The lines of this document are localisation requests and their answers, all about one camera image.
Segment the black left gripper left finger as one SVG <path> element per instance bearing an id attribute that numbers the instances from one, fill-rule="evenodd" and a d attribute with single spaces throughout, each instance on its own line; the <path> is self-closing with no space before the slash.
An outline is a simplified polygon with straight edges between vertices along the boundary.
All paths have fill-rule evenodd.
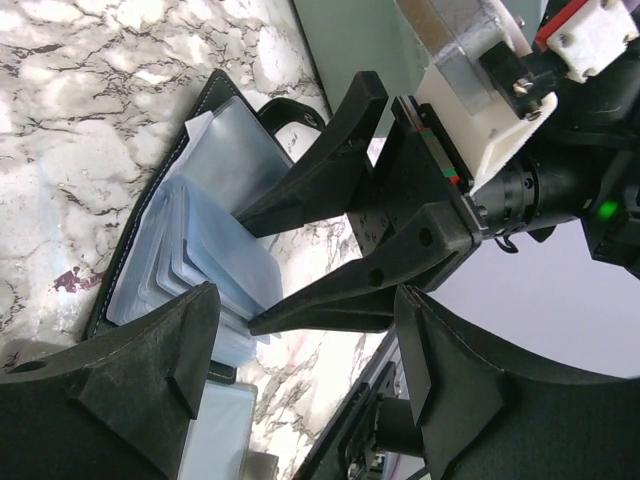
<path id="1" fill-rule="evenodd" d="M 4 479 L 174 479 L 220 312 L 204 283 L 1 376 Z"/>

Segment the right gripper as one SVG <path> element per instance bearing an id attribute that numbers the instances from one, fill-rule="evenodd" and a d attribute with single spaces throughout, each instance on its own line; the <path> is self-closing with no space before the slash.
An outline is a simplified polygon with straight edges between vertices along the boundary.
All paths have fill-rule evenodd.
<path id="1" fill-rule="evenodd" d="M 540 142 L 485 186 L 475 183 L 428 104 L 393 101 L 394 122 L 349 214 L 367 284 L 439 287 L 484 241 L 507 254 L 526 233 L 545 242 L 556 227 L 592 213 L 605 164 Z"/>

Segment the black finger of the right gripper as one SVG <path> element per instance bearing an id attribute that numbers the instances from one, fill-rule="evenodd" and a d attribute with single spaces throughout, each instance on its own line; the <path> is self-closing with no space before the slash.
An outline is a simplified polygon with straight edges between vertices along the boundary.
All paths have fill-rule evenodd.
<path id="1" fill-rule="evenodd" d="M 261 238 L 347 212 L 388 93 L 374 71 L 355 74 L 338 110 L 286 175 L 238 215 Z"/>
<path id="2" fill-rule="evenodd" d="M 378 333 L 393 323 L 396 288 L 432 292 L 473 252 L 473 215 L 422 206 L 384 244 L 285 298 L 250 322 L 253 335 L 298 329 Z"/>

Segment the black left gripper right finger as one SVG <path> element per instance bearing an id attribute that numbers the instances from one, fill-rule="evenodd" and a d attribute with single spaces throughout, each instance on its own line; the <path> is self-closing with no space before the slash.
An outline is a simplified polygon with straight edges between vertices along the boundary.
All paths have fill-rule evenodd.
<path id="1" fill-rule="evenodd" d="M 639 382 L 567 366 L 397 289 L 411 411 L 435 479 L 635 479 Z"/>

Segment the black card holder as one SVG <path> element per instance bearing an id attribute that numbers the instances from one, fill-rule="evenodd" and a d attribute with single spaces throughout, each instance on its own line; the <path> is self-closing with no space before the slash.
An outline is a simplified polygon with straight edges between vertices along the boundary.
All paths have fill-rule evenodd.
<path id="1" fill-rule="evenodd" d="M 215 71 L 137 200 L 85 328 L 94 338 L 136 320 L 203 282 L 220 292 L 212 353 L 216 381 L 234 382 L 268 336 L 249 321 L 283 296 L 280 269 L 239 214 L 292 166 L 276 142 L 291 123 L 323 129 L 311 107 L 276 98 L 254 109 Z"/>

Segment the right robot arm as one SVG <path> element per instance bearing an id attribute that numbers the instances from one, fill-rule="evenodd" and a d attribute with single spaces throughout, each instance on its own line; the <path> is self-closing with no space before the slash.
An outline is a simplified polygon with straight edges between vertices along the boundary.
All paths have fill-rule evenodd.
<path id="1" fill-rule="evenodd" d="M 431 61 L 414 95 L 356 74 L 320 136 L 239 216 L 264 237 L 347 215 L 362 256 L 268 308 L 253 334 L 382 332 L 297 471 L 369 479 L 374 457 L 434 479 L 635 479 L 639 382 L 570 367 L 431 296 L 486 240 L 580 222 L 592 259 L 639 272 L 639 5 L 555 1 L 533 39 L 499 1 L 402 1 Z"/>

